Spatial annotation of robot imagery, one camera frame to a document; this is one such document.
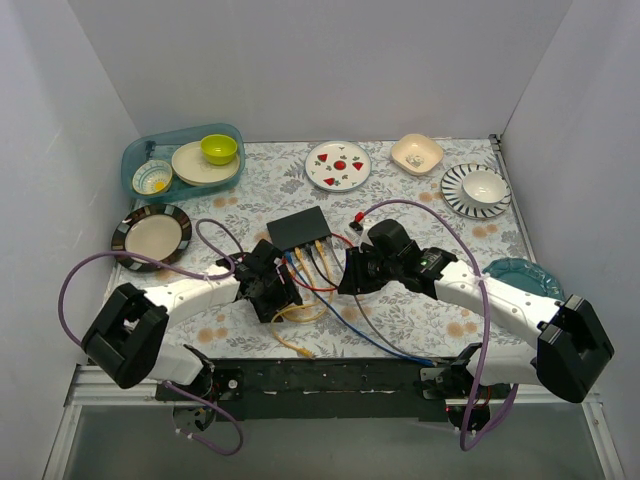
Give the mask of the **black network switch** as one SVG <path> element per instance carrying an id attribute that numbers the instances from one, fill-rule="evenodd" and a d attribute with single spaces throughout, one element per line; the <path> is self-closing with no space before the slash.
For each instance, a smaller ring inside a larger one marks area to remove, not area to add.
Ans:
<path id="1" fill-rule="evenodd" d="M 272 244 L 282 252 L 293 251 L 331 237 L 331 229 L 319 206 L 268 222 Z"/>

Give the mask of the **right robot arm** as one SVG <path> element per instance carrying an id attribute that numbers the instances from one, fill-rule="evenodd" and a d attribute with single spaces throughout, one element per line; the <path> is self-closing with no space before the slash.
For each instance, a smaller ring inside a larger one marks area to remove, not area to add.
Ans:
<path id="1" fill-rule="evenodd" d="M 371 226 L 353 221 L 349 227 L 358 244 L 345 252 L 339 293 L 369 294 L 396 281 L 411 292 L 489 314 L 493 324 L 520 339 L 515 347 L 486 357 L 478 344 L 458 355 L 452 383 L 464 397 L 495 384 L 528 384 L 580 403 L 614 355 L 593 306 L 579 296 L 558 301 L 495 278 L 479 278 L 454 254 L 420 248 L 395 220 Z"/>

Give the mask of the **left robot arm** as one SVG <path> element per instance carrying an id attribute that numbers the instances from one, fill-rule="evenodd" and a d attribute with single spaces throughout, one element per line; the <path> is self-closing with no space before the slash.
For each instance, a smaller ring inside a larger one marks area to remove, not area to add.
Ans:
<path id="1" fill-rule="evenodd" d="M 193 400 L 213 386 L 213 363 L 190 345 L 170 345 L 166 331 L 212 307 L 248 301 L 262 322 L 302 304 L 282 263 L 283 253 L 262 240 L 249 253 L 219 259 L 205 272 L 147 290 L 130 283 L 110 295 L 81 347 L 122 389 L 145 379 L 170 381 Z"/>

